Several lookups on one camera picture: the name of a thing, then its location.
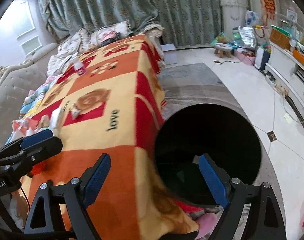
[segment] area rug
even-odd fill
[[[249,121],[234,96],[217,75],[204,63],[166,67],[158,75],[158,78],[162,88],[165,90],[165,99],[167,101],[163,110],[164,119],[168,119],[175,112],[187,106],[208,103],[226,106],[238,112]],[[267,181],[272,185],[285,222],[284,204],[279,183],[262,142],[261,149],[261,168],[253,184],[260,185],[262,182]],[[239,240],[241,238],[249,209],[249,204],[244,206],[243,214],[233,240]],[[214,212],[220,217],[223,208],[205,209],[204,211],[190,214],[190,216],[196,219],[207,212]],[[206,235],[203,239],[208,239],[209,236],[210,234]]]

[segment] plastic bag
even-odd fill
[[[235,40],[234,44],[244,49],[255,49],[256,37],[254,28],[251,27],[239,27],[239,34],[241,39]]]
[[[256,12],[247,11],[245,15],[245,27],[254,27],[258,25],[260,18]]]
[[[229,43],[231,40],[225,36],[224,33],[220,33],[212,42],[211,45],[214,46],[217,43]]]

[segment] orange box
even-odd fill
[[[304,55],[301,52],[298,52],[296,49],[293,52],[293,57],[296,58],[304,66]]]

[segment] small wooden stool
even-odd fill
[[[223,57],[224,53],[226,54],[226,56],[228,58],[231,58],[231,51],[232,51],[232,47],[228,46],[227,44],[224,43],[217,43],[214,45],[215,51],[214,54],[220,54],[220,58]]]

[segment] pillow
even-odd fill
[[[121,38],[125,39],[129,35],[130,31],[131,31],[131,24],[129,20],[125,20],[123,22],[109,26],[104,26],[90,35],[88,48],[94,49],[100,47],[102,41],[107,39],[110,33],[120,33]]]
[[[68,40],[60,44],[58,46],[58,54],[62,53],[62,51],[66,52],[67,50],[76,49],[75,46],[78,42],[79,47],[77,48],[77,51],[80,53],[86,52],[88,50],[89,33],[85,28],[82,28]]]

